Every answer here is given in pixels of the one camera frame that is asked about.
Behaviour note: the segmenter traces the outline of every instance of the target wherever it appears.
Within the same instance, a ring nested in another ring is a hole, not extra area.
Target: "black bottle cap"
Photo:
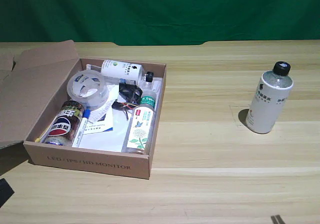
[[[12,190],[6,179],[0,179],[0,208],[14,193],[14,190]]]
[[[152,71],[147,71],[145,75],[145,81],[148,83],[152,83],[154,79],[154,73]]]
[[[277,61],[273,67],[273,73],[279,76],[287,76],[290,71],[290,64],[285,61]]]

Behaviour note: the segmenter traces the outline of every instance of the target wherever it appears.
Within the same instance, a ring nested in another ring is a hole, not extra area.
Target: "white paper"
[[[110,132],[114,127],[114,118],[112,108],[109,108],[101,119],[96,121],[95,123],[87,123],[84,130],[84,135],[92,134],[92,133],[102,133],[102,132]]]
[[[90,117],[88,119],[88,122],[90,124],[95,124],[95,122],[100,120],[107,113],[108,109],[111,108],[115,100],[118,98],[119,85],[108,85],[107,87],[109,90],[109,97],[103,106],[90,113]]]
[[[105,131],[83,135],[79,148],[100,151],[121,152],[126,137],[129,120],[123,111],[111,109],[113,112],[113,131]]]

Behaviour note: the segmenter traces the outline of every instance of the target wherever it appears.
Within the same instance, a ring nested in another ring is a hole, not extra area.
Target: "bottle with plant label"
[[[132,117],[122,146],[122,152],[148,154],[155,121],[157,94],[144,90],[140,105],[132,110]]]

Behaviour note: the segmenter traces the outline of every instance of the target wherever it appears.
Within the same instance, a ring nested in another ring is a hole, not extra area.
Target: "pepsi can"
[[[77,101],[63,103],[44,143],[71,147],[84,111],[84,106]]]

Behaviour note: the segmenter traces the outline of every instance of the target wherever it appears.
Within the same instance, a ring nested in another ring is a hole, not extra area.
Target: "blue marker cap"
[[[90,117],[90,113],[91,113],[90,109],[85,109],[83,113],[83,117],[88,119]]]

